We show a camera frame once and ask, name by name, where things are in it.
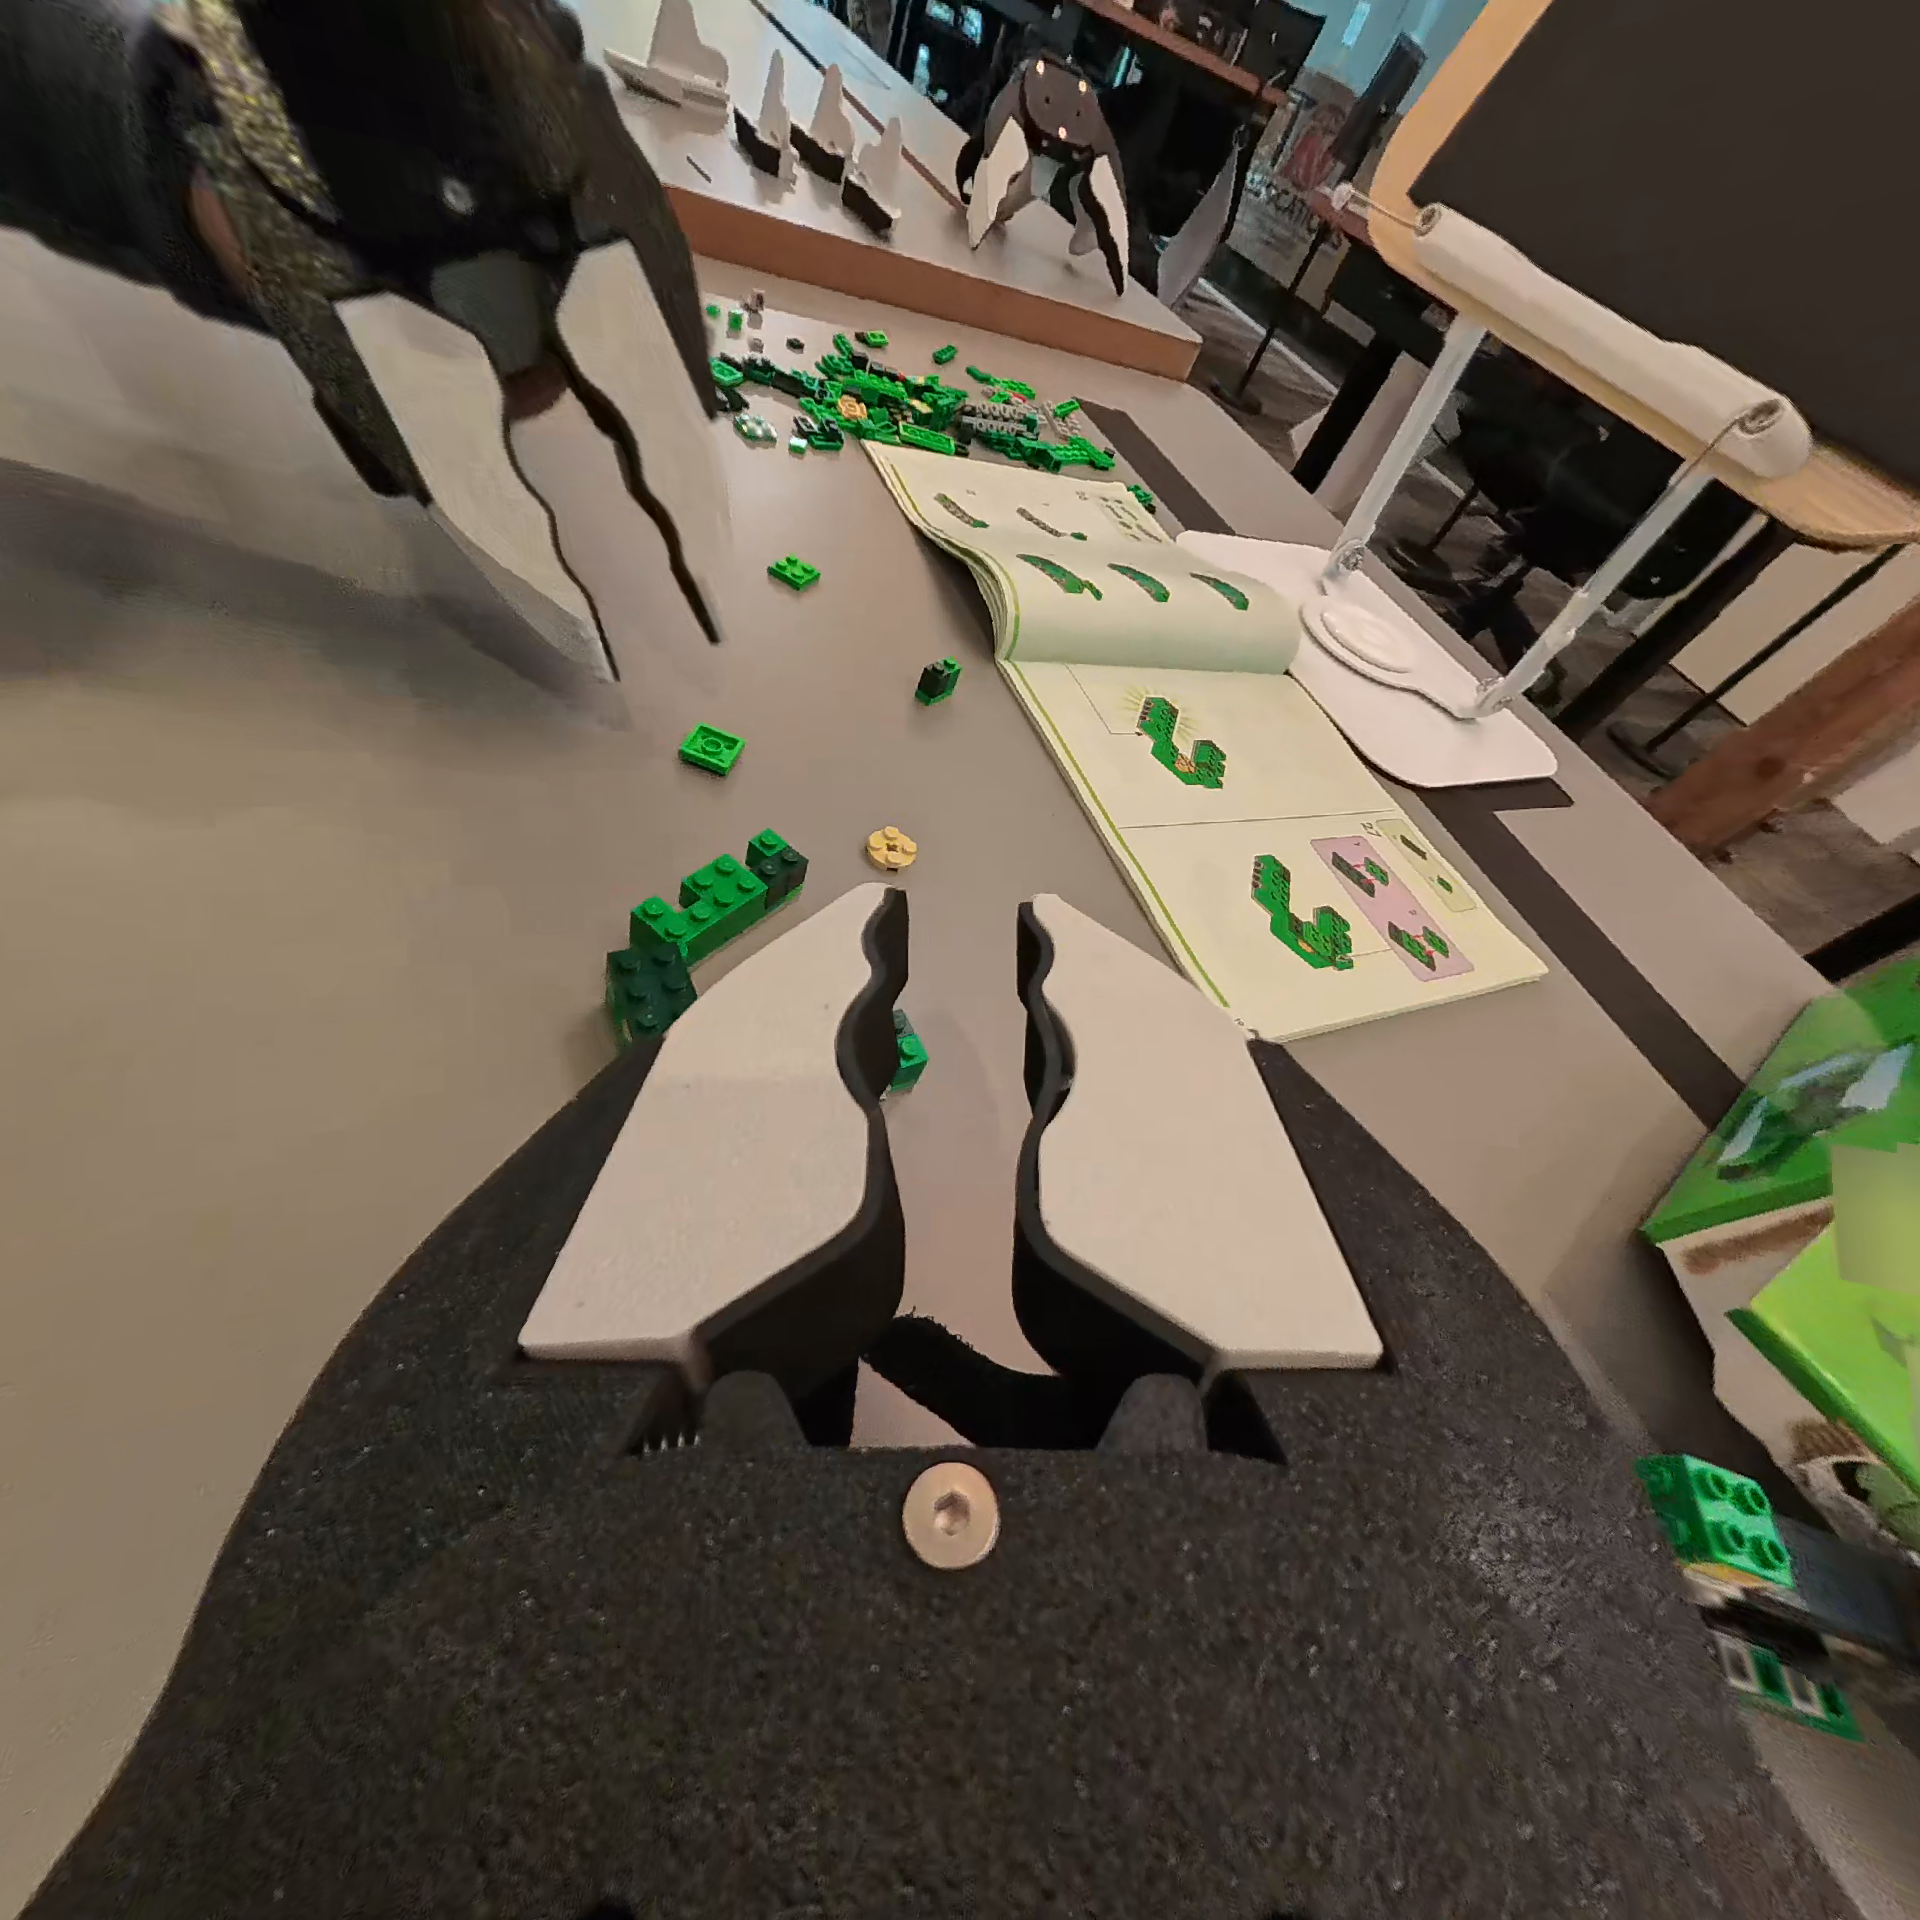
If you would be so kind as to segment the green black brick model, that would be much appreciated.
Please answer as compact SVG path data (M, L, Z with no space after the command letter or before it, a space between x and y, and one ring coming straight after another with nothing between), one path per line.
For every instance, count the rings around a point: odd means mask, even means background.
M1840 1684L1831 1639L1797 1587L1797 1548L1753 1478L1697 1454L1632 1462L1632 1486L1673 1548L1673 1573L1707 1624L1707 1663L1742 1709L1797 1719L1809 1733L1862 1744Z

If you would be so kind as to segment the green cardboard toy box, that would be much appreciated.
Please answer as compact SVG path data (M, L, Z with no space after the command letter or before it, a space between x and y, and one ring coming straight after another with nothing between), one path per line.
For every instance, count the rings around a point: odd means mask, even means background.
M1920 953L1785 1027L1643 1239L1715 1406L1840 1533L1920 1548Z

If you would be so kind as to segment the idle hand-held gripper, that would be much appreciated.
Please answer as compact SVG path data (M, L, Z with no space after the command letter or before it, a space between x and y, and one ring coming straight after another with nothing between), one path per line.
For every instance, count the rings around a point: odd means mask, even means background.
M977 138L961 138L953 154L953 205L973 253L1040 196L1040 159L1073 205L1073 253L1102 253L1104 282L1122 292L1129 279L1122 154L1102 105L1102 86L1055 50L1023 62L995 86Z

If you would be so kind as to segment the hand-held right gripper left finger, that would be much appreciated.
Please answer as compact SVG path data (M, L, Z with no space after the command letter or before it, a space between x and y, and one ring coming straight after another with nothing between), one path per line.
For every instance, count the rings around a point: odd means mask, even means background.
M517 1360L849 1373L907 1297L907 891L849 891L692 1002L517 1326Z

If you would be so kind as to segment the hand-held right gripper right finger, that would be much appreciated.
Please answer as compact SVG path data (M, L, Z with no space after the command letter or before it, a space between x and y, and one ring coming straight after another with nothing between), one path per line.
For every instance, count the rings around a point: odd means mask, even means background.
M1382 1330L1252 1034L1068 896L1014 917L1014 1315L1055 1373L1364 1373Z

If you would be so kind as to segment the black panel with wooden frame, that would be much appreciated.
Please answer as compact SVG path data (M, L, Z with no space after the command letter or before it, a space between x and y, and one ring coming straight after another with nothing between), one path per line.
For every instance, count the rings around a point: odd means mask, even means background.
M1697 455L1507 299L1418 253L1418 207L1499 233L1587 299L1697 345L1809 431L1753 474L1800 548L1920 534L1920 8L1908 0L1492 0L1379 159L1379 253L1430 299Z

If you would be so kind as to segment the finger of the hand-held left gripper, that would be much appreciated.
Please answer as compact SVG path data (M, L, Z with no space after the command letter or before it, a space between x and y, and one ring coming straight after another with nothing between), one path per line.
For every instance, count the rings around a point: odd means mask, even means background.
M361 292L345 299L345 333L401 431L401 455L427 485L427 520L456 553L588 676L610 687L610 647L550 548L543 494L513 464L500 384L470 324Z
M543 261L543 509L605 647L638 647L622 597L644 578L674 578L692 641L721 647L721 413L703 316L684 362L632 240Z

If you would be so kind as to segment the pile of green bricks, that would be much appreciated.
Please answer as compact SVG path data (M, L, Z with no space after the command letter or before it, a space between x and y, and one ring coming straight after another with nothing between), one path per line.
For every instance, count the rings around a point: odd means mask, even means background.
M1087 413L1068 398L1027 398L1023 376L961 366L953 345L933 351L933 366L898 366L883 324L841 324L819 351L804 333L763 333L756 299L703 299L712 333L712 398L737 441L790 441L790 455L841 455L841 441L892 441L892 455L995 455L1014 469L1113 469L1113 441L1087 438Z

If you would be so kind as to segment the green brick assembly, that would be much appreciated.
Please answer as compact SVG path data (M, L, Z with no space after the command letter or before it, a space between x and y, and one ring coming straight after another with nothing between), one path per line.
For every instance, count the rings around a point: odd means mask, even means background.
M638 896L632 943L605 953L610 1047L661 1037L692 1009L692 965L749 943L804 891L804 850L756 830L749 852L712 852L677 896Z

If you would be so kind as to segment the brick instruction booklet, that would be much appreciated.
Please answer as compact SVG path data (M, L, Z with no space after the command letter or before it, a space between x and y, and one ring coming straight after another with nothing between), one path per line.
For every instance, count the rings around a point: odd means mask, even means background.
M1167 953L1252 1034L1313 1037L1550 965L1396 810L1288 675L1297 610L1230 534L1113 474L867 441L987 601L987 657Z

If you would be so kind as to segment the white desk lamp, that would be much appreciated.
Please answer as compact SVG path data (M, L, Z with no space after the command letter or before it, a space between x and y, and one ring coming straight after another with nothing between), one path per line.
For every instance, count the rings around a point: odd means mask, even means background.
M1700 345L1668 345L1593 292L1545 279L1521 240L1460 207L1382 207L1356 186L1332 186L1332 207L1364 222L1382 253L1407 233L1418 282L1451 299L1451 333L1379 455L1332 548L1267 548L1180 528L1180 553L1252 572L1288 610L1288 676L1332 709L1332 728L1396 787L1492 787L1550 778L1562 756L1507 709L1562 647L1593 618L1602 597L1688 520L1688 506L1715 485L1776 485L1809 464L1809 420L1757 376L1707 362ZM1609 548L1609 561L1562 601L1562 618L1521 657L1521 675L1473 676L1446 641L1418 631L1379 578L1364 534L1394 485L1418 469L1446 406L1460 398L1473 345L1545 345L1573 384L1609 384L1609 406L1673 431L1673 474L1662 506Z

